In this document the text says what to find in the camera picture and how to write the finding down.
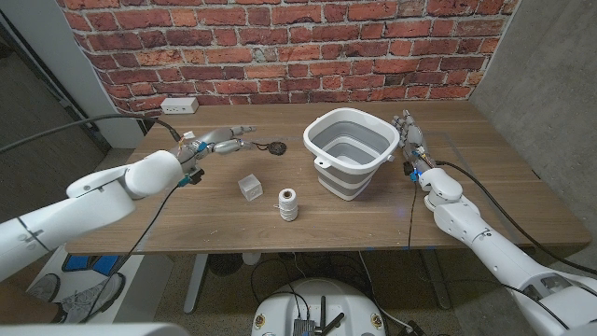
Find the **small black object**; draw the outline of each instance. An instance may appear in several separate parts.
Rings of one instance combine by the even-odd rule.
[[[414,173],[414,167],[410,161],[406,161],[402,163],[402,168],[404,169],[404,175],[410,176],[410,174]]]
[[[286,153],[286,144],[279,141],[274,141],[268,144],[268,151],[273,155],[283,155]]]

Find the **white spool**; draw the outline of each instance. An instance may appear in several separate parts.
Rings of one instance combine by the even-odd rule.
[[[293,221],[299,215],[297,193],[292,189],[283,189],[278,195],[280,216],[285,221]]]

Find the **black wire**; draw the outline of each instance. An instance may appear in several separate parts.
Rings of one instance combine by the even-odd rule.
[[[74,127],[74,126],[78,126],[78,125],[83,125],[83,124],[94,122],[94,121],[97,121],[97,120],[117,119],[117,118],[150,120],[150,121],[153,121],[153,122],[156,122],[156,123],[162,125],[166,129],[168,129],[168,131],[170,131],[170,134],[174,138],[174,141],[178,142],[181,139],[180,134],[178,134],[178,132],[174,129],[174,127],[170,126],[168,123],[166,123],[164,121],[161,121],[161,120],[155,119],[155,118],[151,118],[151,117],[146,117],[146,116],[137,116],[137,115],[134,115],[134,114],[124,114],[124,113],[122,113],[122,114],[101,115],[101,116],[97,116],[97,117],[82,119],[82,120],[74,121],[74,122],[71,122],[71,123],[67,123],[67,124],[65,124],[63,126],[59,126],[59,127],[56,127],[56,128],[44,131],[44,132],[33,134],[31,136],[28,136],[26,138],[23,138],[23,139],[21,139],[19,141],[16,141],[16,142],[14,142],[12,144],[9,144],[9,145],[6,145],[6,146],[0,148],[0,154],[4,153],[6,151],[9,151],[11,149],[14,149],[16,147],[25,145],[25,144],[27,144],[29,142],[32,142],[32,141],[34,141],[36,139],[39,139],[41,137],[44,137],[44,136],[47,136],[47,135],[50,135],[50,134],[54,134],[54,133],[66,130],[67,128],[70,128],[70,127]]]
[[[97,301],[100,299],[100,296],[101,296],[102,292],[104,291],[105,287],[107,286],[107,284],[110,282],[110,279],[112,278],[112,276],[116,272],[120,271],[120,268],[122,268],[122,266],[124,265],[124,263],[127,262],[127,260],[131,256],[131,254],[134,251],[134,249],[139,245],[139,243],[141,243],[141,241],[143,240],[143,238],[145,238],[146,234],[149,232],[149,230],[151,229],[151,227],[153,226],[153,224],[156,222],[156,219],[158,219],[158,216],[160,215],[161,209],[163,209],[164,205],[166,204],[166,202],[168,201],[168,199],[170,198],[170,196],[174,193],[174,191],[176,189],[178,189],[178,186],[176,186],[172,190],[170,190],[170,192],[168,193],[168,195],[166,195],[166,198],[164,198],[164,200],[161,202],[161,205],[160,205],[160,208],[158,209],[158,212],[153,217],[153,219],[151,219],[151,222],[149,222],[149,225],[147,225],[146,229],[143,231],[143,233],[141,234],[141,236],[139,237],[139,239],[137,240],[137,242],[131,247],[131,250],[126,254],[125,257],[119,259],[117,261],[117,263],[114,265],[114,267],[112,267],[112,269],[110,270],[110,273],[108,273],[108,278],[105,281],[105,284],[102,286],[102,289],[100,290],[100,292],[98,293],[97,297],[93,301],[93,304],[90,307],[90,311],[87,313],[87,316],[85,316],[85,318],[81,322],[86,322],[91,317],[91,312],[93,311],[93,307],[95,306],[95,304],[97,303]]]
[[[544,247],[543,245],[541,245],[541,243],[537,242],[535,240],[535,238],[533,238],[529,233],[527,233],[517,222],[516,220],[514,220],[514,218],[512,218],[507,212],[506,210],[504,210],[504,208],[497,202],[497,200],[492,196],[492,194],[483,186],[483,184],[481,184],[472,174],[470,174],[469,172],[467,172],[466,170],[460,168],[459,166],[450,163],[450,162],[446,162],[446,161],[436,161],[437,165],[448,165],[456,170],[458,170],[459,172],[461,172],[462,174],[466,175],[468,178],[470,178],[473,182],[475,182],[475,184],[477,184],[477,186],[479,186],[479,188],[481,188],[481,190],[483,190],[483,192],[485,192],[485,194],[487,195],[487,197],[489,197],[489,199],[492,201],[493,204],[495,204],[495,206],[497,207],[497,209],[507,218],[507,220],[510,221],[510,223],[512,223],[512,225],[522,233],[523,236],[525,236],[528,240],[531,241],[531,243],[533,243],[535,246],[539,247],[539,249],[541,249],[543,252],[547,253],[550,257],[556,259],[557,261],[560,261],[568,266],[572,266],[580,271],[584,271],[587,273],[591,273],[591,274],[595,274],[597,275],[597,270],[594,270],[592,268],[586,267],[586,266],[582,266],[579,265],[575,262],[572,261],[568,261],[560,256],[555,255],[553,252],[549,251],[546,247]]]

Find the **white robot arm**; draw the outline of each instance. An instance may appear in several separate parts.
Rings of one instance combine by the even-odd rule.
[[[201,181],[197,160],[216,152],[249,149],[234,136],[252,126],[222,128],[201,137],[186,133],[179,146],[143,160],[80,178],[66,190],[68,199],[0,224],[0,281],[49,251],[90,231],[114,223],[135,210],[134,200],[176,185]]]
[[[414,168],[411,178],[429,191],[424,202],[439,228],[470,247],[500,283],[541,302],[560,319],[510,289],[537,334],[562,335],[597,319],[597,280],[555,271],[531,259],[485,222],[478,208],[463,195],[462,186],[437,168],[426,152],[421,129],[408,111],[403,118],[395,117],[393,123],[401,133],[405,158]]]

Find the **electrical outlet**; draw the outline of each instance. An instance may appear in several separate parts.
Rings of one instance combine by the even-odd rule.
[[[164,114],[191,114],[197,111],[197,98],[166,98],[161,103]]]

